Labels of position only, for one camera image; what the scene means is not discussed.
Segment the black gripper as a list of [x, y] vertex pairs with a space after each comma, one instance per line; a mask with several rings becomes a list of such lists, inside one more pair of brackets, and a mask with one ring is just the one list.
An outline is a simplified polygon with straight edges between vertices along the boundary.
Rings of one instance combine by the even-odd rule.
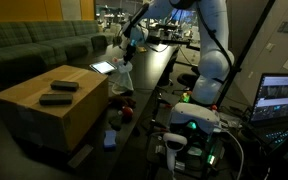
[[136, 45], [134, 43], [128, 44], [126, 48], [126, 53], [123, 56], [124, 61], [129, 62], [133, 58], [135, 51]]

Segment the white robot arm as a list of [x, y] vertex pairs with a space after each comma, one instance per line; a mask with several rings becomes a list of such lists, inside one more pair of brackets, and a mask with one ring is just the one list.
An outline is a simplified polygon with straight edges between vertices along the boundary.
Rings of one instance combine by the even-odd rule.
[[131, 41], [126, 56], [132, 54], [131, 47], [147, 40], [148, 33], [141, 29], [139, 23], [143, 19], [164, 19], [173, 9], [193, 10], [197, 13], [200, 35], [199, 77], [192, 89], [191, 98], [199, 104], [210, 105], [234, 63], [234, 55], [228, 49], [226, 0], [152, 0], [144, 3], [122, 27], [123, 35]]

